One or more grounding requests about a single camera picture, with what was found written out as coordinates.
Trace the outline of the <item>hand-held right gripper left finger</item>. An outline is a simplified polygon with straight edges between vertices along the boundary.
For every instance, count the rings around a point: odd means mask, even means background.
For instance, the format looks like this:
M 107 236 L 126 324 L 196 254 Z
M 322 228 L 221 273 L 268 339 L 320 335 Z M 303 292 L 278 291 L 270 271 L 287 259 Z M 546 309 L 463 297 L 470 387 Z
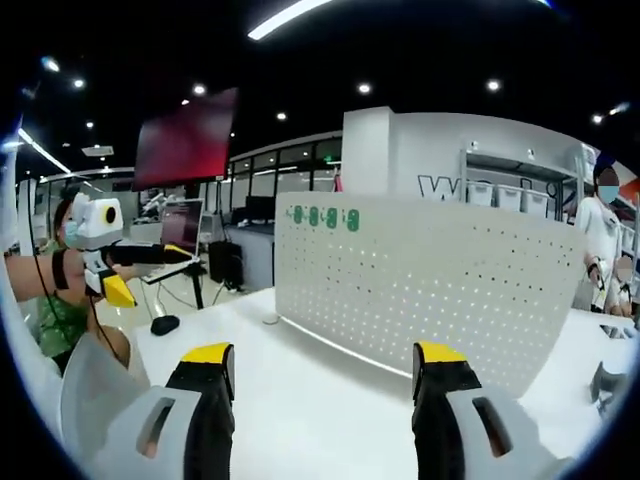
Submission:
M 197 347 L 166 384 L 107 402 L 94 479 L 228 479 L 235 430 L 234 345 Z

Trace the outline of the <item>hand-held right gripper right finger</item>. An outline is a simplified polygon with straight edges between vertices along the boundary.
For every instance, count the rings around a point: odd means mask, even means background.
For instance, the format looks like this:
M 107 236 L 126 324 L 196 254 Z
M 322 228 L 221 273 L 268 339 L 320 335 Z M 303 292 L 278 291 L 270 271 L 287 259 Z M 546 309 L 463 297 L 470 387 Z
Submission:
M 571 461 L 544 447 L 518 401 L 483 385 L 447 345 L 413 344 L 412 398 L 420 479 L 554 479 Z

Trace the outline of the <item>person's left hand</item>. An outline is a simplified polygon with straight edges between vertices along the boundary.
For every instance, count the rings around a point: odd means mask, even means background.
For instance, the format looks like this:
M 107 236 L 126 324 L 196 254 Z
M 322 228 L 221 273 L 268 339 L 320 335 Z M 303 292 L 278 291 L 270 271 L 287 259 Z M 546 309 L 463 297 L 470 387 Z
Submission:
M 67 249 L 64 255 L 64 272 L 69 289 L 84 293 L 85 282 L 85 262 L 81 251 Z

